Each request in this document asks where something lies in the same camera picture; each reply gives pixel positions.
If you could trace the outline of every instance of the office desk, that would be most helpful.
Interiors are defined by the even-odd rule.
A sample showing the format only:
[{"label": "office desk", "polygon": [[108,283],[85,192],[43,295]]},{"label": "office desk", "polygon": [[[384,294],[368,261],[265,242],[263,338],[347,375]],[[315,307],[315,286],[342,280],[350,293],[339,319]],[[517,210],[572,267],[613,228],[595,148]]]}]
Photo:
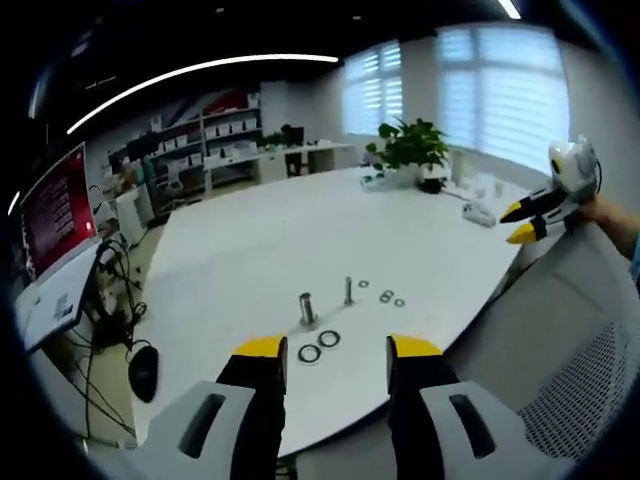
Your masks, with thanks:
[{"label": "office desk", "polygon": [[80,321],[82,295],[96,266],[93,243],[42,282],[33,282],[15,301],[17,329],[31,352],[51,335]]},{"label": "office desk", "polygon": [[[160,351],[155,399],[133,399],[140,442],[149,421],[200,380],[215,381],[233,350],[289,332],[286,426],[280,455],[348,427],[388,400],[386,336],[425,337],[446,349],[494,292],[519,248],[513,225],[462,219],[464,202],[417,190],[364,192],[359,169],[259,185],[174,212],[155,252],[136,337]],[[501,214],[524,192],[505,185],[487,203]],[[344,307],[353,278],[355,304]],[[367,288],[358,287],[365,280]],[[383,304],[393,290],[404,307]],[[320,326],[299,327],[310,292]],[[342,337],[313,366],[299,348]]]},{"label": "office desk", "polygon": [[258,183],[270,183],[287,178],[285,157],[287,155],[301,154],[302,163],[309,163],[309,156],[314,157],[315,172],[328,172],[357,164],[356,153],[353,145],[345,143],[325,143],[321,145],[305,145],[302,147],[285,148],[271,152],[257,153],[255,155],[241,157],[204,157],[205,191],[212,189],[210,171],[215,168],[229,167],[247,162],[254,162],[255,176]]}]

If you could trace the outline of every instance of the washer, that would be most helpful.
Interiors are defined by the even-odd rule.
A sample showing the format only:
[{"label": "washer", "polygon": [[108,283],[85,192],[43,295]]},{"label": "washer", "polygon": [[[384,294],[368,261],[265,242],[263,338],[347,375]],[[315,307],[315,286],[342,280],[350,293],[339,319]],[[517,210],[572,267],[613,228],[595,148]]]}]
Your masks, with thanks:
[{"label": "washer", "polygon": [[322,355],[320,347],[318,347],[317,345],[312,345],[310,343],[301,346],[300,350],[298,350],[298,360],[300,360],[300,362],[304,363],[305,365],[315,364],[318,360],[320,360],[320,355]]},{"label": "washer", "polygon": [[323,348],[335,348],[340,343],[340,334],[335,330],[325,330],[318,335],[318,345]]}]

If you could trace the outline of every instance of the ceiling light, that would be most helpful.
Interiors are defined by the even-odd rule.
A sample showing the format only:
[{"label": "ceiling light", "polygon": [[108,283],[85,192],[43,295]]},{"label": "ceiling light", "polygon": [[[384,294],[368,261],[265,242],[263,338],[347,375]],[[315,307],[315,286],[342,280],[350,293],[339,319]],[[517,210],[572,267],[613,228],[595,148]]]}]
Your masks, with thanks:
[{"label": "ceiling light", "polygon": [[223,59],[220,59],[220,60],[213,60],[211,62],[198,63],[197,65],[191,65],[190,67],[180,68],[179,70],[174,70],[173,72],[165,73],[163,75],[160,75],[159,77],[155,77],[155,78],[152,78],[151,80],[147,80],[146,82],[142,82],[141,84],[136,85],[135,87],[131,87],[130,89],[125,90],[124,92],[116,95],[111,100],[107,100],[102,105],[100,105],[99,107],[91,110],[84,117],[82,117],[80,120],[78,120],[76,123],[74,123],[71,126],[71,128],[69,128],[69,130],[67,130],[67,135],[72,133],[80,125],[82,125],[84,122],[86,122],[87,120],[89,120],[93,116],[95,116],[98,113],[100,113],[105,108],[110,107],[111,105],[116,103],[118,100],[122,100],[123,98],[131,95],[132,93],[135,93],[135,92],[137,92],[139,90],[142,90],[143,88],[149,87],[149,86],[153,85],[154,83],[158,83],[158,82],[161,82],[163,80],[167,80],[169,78],[176,77],[176,76],[181,75],[183,73],[189,73],[189,72],[195,72],[196,70],[202,70],[203,68],[217,67],[219,65],[229,65],[231,63],[255,62],[255,61],[258,61],[258,60],[309,60],[309,61],[313,61],[313,62],[336,63],[338,61],[338,58],[337,57],[328,57],[328,56],[325,56],[325,55],[304,55],[304,54],[299,54],[299,53],[270,53],[270,54],[265,54],[265,55],[247,55],[247,56],[244,56],[244,57],[223,58]]},{"label": "ceiling light", "polygon": [[11,215],[11,211],[13,210],[13,207],[15,207],[18,198],[20,198],[20,192],[16,192],[13,200],[11,200],[11,205],[9,205],[9,211],[7,212],[7,215]]},{"label": "ceiling light", "polygon": [[502,8],[507,12],[509,18],[513,20],[520,20],[520,14],[511,0],[498,0],[498,3],[502,5]]}]

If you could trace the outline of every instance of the ceiling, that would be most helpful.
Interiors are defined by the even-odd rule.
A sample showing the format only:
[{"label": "ceiling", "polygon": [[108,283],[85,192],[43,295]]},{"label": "ceiling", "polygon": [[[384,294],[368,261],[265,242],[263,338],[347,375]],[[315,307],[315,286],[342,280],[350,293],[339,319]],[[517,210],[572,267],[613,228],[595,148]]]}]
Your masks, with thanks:
[{"label": "ceiling", "polygon": [[[528,23],[549,26],[563,40],[595,48],[557,1],[514,3]],[[28,5],[23,7],[25,24],[38,35],[37,41],[21,45],[26,68],[15,76],[15,91],[9,98],[16,118],[11,133],[23,139],[19,160],[23,177],[33,175],[34,166],[43,169],[49,162],[47,157],[56,158],[71,143],[90,138],[151,106],[234,82],[309,80],[334,66],[255,62],[182,75],[118,102],[71,138],[66,135],[69,126],[105,100],[176,68],[257,53],[307,53],[343,59],[392,38],[405,41],[432,35],[445,25],[507,20],[496,0],[406,2],[397,9],[388,4],[358,8],[329,5],[320,12],[307,3],[248,8],[247,4],[216,7],[192,0],[43,5],[38,4],[36,15]],[[24,43],[21,39],[8,41]],[[49,81],[40,89],[36,120],[27,120],[29,98],[43,72]],[[13,195],[14,190],[9,190],[5,197]]]}]

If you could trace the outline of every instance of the computer mouse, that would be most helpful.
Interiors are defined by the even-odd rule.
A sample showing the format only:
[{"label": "computer mouse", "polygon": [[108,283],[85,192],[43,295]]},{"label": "computer mouse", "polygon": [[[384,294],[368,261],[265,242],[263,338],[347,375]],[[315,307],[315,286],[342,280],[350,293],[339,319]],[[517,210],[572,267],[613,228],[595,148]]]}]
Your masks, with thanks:
[{"label": "computer mouse", "polygon": [[158,387],[158,350],[146,346],[136,352],[129,363],[131,391],[145,403],[153,400]]}]

